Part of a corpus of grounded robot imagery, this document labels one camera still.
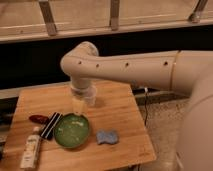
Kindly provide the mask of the translucent cylindrical gripper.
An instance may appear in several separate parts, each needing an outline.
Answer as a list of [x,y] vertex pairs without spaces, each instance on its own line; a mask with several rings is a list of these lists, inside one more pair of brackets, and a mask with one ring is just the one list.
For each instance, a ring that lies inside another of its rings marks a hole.
[[91,97],[94,94],[94,87],[89,86],[86,89],[79,89],[74,87],[73,85],[70,85],[71,92],[74,96],[72,99],[72,105],[73,105],[73,112],[77,115],[82,115],[85,111],[85,102],[82,99],[78,98],[88,98]]

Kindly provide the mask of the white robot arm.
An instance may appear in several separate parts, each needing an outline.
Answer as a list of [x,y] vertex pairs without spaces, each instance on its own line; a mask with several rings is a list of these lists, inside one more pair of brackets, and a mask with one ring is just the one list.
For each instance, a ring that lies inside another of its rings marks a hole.
[[178,171],[213,171],[213,51],[167,51],[101,57],[82,42],[65,54],[60,66],[71,90],[83,96],[92,79],[138,84],[189,97],[176,161]]

